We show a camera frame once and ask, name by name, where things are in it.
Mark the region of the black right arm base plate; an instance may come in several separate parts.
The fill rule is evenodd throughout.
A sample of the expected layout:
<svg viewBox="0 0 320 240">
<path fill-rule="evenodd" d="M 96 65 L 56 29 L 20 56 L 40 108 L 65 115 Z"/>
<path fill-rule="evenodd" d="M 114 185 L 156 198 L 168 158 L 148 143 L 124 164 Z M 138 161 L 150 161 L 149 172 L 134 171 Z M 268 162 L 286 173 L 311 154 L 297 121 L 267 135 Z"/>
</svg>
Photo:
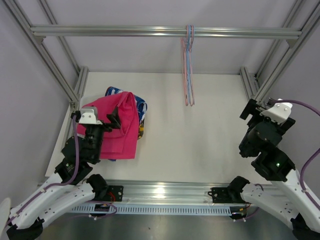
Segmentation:
<svg viewBox="0 0 320 240">
<path fill-rule="evenodd" d="M 232 199 L 226 187 L 212 187 L 207 195 L 211 197 L 214 204 L 236 204 L 240 203 Z"/>
</svg>

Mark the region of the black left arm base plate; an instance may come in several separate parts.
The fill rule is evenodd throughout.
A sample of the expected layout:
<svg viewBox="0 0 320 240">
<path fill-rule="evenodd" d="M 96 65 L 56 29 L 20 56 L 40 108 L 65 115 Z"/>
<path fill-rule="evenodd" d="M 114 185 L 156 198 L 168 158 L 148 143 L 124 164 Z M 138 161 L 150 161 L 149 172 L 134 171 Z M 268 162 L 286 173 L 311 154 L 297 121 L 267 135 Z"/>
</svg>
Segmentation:
<svg viewBox="0 0 320 240">
<path fill-rule="evenodd" d="M 122 185 L 109 185 L 106 194 L 102 197 L 105 202 L 121 202 L 123 200 L 124 187 Z"/>
</svg>

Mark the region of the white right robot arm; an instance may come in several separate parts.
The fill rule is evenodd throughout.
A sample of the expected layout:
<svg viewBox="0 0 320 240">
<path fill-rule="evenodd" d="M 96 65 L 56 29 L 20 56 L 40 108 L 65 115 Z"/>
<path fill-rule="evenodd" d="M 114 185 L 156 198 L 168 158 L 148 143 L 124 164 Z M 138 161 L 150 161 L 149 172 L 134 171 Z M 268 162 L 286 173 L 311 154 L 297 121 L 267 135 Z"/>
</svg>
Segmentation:
<svg viewBox="0 0 320 240">
<path fill-rule="evenodd" d="M 320 200 L 304 181 L 304 171 L 279 149 L 283 135 L 295 124 L 290 117 L 293 100 L 271 100 L 264 108 L 250 99 L 240 118 L 251 119 L 239 145 L 243 158 L 255 158 L 254 170 L 281 190 L 288 202 L 266 193 L 258 184 L 237 176 L 227 187 L 228 198 L 233 202 L 251 203 L 283 222 L 298 240 L 320 238 Z"/>
</svg>

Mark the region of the blue white patterned trousers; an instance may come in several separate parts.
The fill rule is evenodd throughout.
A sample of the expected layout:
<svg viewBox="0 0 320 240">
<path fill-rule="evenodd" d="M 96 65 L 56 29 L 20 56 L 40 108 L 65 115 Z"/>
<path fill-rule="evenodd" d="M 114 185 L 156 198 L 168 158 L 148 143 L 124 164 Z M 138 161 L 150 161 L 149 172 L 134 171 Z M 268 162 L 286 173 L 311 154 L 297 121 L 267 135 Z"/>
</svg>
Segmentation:
<svg viewBox="0 0 320 240">
<path fill-rule="evenodd" d="M 105 92 L 105 96 L 110 96 L 110 95 L 115 95 L 115 94 L 120 94 L 124 92 L 124 90 L 110 86 L 107 88 Z M 136 102 L 136 108 L 137 108 L 137 113 L 138 113 L 138 118 L 139 118 L 139 125 L 141 123 L 144 123 L 145 126 L 145 116 L 148 110 L 148 105 L 144 99 L 141 97 L 134 95 L 134 99 Z"/>
</svg>

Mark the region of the olive yellow camouflage trousers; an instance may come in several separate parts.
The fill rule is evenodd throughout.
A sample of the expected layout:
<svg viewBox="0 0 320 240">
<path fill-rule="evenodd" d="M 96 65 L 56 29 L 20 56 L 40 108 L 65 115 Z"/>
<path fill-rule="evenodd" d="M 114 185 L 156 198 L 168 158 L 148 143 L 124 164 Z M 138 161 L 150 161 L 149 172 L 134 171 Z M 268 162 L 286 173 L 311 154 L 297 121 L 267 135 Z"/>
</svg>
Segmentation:
<svg viewBox="0 0 320 240">
<path fill-rule="evenodd" d="M 139 130 L 138 130 L 138 139 L 141 139 L 141 138 L 143 137 L 143 135 L 144 135 L 144 129 L 145 129 L 144 123 L 141 123 L 141 124 L 139 125 Z"/>
</svg>

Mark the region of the pink trousers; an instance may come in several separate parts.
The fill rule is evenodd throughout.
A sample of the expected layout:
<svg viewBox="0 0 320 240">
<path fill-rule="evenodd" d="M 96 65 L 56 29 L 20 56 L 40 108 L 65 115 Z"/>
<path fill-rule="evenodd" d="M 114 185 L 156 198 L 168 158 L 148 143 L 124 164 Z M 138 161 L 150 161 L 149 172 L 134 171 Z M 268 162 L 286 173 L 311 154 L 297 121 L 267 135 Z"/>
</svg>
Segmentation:
<svg viewBox="0 0 320 240">
<path fill-rule="evenodd" d="M 100 160 L 129 160 L 136 156 L 139 115 L 133 93 L 124 91 L 84 105 L 77 133 L 79 157 L 92 164 Z"/>
</svg>

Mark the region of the light blue wire hanger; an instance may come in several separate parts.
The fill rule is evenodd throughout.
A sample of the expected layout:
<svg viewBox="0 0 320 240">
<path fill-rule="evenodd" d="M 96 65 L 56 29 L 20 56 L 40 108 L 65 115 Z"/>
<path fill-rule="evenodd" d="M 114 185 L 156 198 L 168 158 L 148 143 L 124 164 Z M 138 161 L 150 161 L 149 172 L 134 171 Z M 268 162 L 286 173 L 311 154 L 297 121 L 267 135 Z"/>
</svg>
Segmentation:
<svg viewBox="0 0 320 240">
<path fill-rule="evenodd" d="M 188 88 L 188 101 L 190 97 L 190 91 L 189 91 L 189 80 L 188 80 L 188 37 L 185 38 L 185 61 L 186 61 L 186 74 L 187 74 L 187 88 Z"/>
</svg>

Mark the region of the blue hanger of camouflage trousers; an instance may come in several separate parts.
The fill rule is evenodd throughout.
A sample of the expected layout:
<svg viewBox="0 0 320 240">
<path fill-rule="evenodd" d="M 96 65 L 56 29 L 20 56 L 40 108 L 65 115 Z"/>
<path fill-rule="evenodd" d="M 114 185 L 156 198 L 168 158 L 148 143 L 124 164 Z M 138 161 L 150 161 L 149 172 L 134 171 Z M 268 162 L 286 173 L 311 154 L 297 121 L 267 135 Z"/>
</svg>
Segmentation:
<svg viewBox="0 0 320 240">
<path fill-rule="evenodd" d="M 188 37 L 187 37 L 187 73 L 188 73 L 188 83 L 189 83 L 189 100 L 190 100 L 190 105 L 194 106 L 195 105 L 195 96 L 194 96 L 194 86 L 193 86 L 193 65 L 192 65 L 192 47 L 193 47 L 193 42 L 194 42 L 194 26 L 193 25 L 188 25 Z"/>
</svg>

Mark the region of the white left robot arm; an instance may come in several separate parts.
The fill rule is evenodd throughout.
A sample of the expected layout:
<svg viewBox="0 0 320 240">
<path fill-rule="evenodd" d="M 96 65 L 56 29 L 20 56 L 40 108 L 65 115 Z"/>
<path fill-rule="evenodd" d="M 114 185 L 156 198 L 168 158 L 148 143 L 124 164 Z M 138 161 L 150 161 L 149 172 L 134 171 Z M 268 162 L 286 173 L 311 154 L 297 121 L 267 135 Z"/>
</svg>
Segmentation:
<svg viewBox="0 0 320 240">
<path fill-rule="evenodd" d="M 72 126 L 84 127 L 84 136 L 73 133 L 62 149 L 63 160 L 53 174 L 24 202 L 13 207 L 6 227 L 10 240 L 35 240 L 57 218 L 72 208 L 98 203 L 103 209 L 113 207 L 117 197 L 100 174 L 90 174 L 92 165 L 100 162 L 105 133 L 121 128 L 118 108 L 98 118 L 96 107 L 83 107 L 71 114 Z"/>
</svg>

